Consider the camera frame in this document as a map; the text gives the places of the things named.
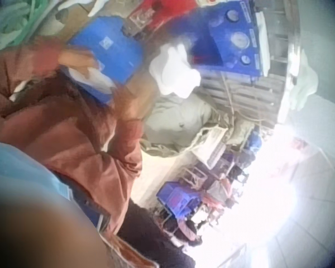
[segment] wall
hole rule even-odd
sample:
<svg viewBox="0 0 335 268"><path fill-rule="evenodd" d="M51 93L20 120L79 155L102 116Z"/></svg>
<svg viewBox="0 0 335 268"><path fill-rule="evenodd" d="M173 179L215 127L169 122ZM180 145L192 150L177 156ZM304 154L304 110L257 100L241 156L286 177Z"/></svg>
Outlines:
<svg viewBox="0 0 335 268"><path fill-rule="evenodd" d="M335 103L335 0L298 0L301 44L319 75L317 94Z"/></svg>

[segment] blue machine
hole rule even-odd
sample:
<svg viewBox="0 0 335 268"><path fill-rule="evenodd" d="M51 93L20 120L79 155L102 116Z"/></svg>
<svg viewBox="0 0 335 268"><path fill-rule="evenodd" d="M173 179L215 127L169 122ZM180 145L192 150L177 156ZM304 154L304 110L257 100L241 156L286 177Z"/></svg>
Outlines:
<svg viewBox="0 0 335 268"><path fill-rule="evenodd" d="M176 219L188 216L201 202L200 192L172 181L166 182L156 196Z"/></svg>
<svg viewBox="0 0 335 268"><path fill-rule="evenodd" d="M100 71L118 84L125 84L143 62L142 46L123 34L123 24L120 17L98 17L69 41L70 45L91 50L99 61ZM102 103L111 98L79 84Z"/></svg>
<svg viewBox="0 0 335 268"><path fill-rule="evenodd" d="M178 18L170 24L174 35L193 41L197 69L262 75L258 30L247 0L220 3Z"/></svg>

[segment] gauge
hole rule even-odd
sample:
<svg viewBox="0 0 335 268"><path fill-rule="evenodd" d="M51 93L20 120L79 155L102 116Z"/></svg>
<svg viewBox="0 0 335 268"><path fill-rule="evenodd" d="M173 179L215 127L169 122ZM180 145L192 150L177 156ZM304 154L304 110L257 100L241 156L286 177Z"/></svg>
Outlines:
<svg viewBox="0 0 335 268"><path fill-rule="evenodd" d="M237 22L240 20L240 14L236 10L229 10L226 12L226 17L231 22Z"/></svg>
<svg viewBox="0 0 335 268"><path fill-rule="evenodd" d="M231 41L239 49L246 49L250 46L250 39L244 32L235 32L231 37Z"/></svg>
<svg viewBox="0 0 335 268"><path fill-rule="evenodd" d="M251 58L246 56L246 55L243 55L241 57L241 62L244 64L244 65L250 65L251 64Z"/></svg>

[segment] brown sleeve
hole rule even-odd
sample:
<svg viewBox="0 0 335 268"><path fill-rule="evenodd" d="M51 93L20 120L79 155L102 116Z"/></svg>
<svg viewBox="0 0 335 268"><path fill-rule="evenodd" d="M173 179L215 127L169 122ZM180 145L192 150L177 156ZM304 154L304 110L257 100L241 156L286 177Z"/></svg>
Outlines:
<svg viewBox="0 0 335 268"><path fill-rule="evenodd" d="M142 136L140 120L117 122L116 133L109 145L108 153L121 162L123 172L129 179L140 176L142 156L139 140Z"/></svg>
<svg viewBox="0 0 335 268"><path fill-rule="evenodd" d="M9 98L20 82L51 74L58 67L61 49L58 39L51 38L1 50L0 94Z"/></svg>
<svg viewBox="0 0 335 268"><path fill-rule="evenodd" d="M139 144L142 136L141 121L118 121L108 152L97 152L87 136L75 127L74 122L52 128L50 135L44 136L46 135L35 141L35 148L47 148L50 143L44 153L52 155L48 152L52 150L58 153L41 162L50 170L79 183L97 204L109 212L111 220L108 228L116 233L123 223L135 178L139 177L142 169ZM52 140L60 140L60 143L52 143ZM38 154L34 158L42 157L42 151Z"/></svg>

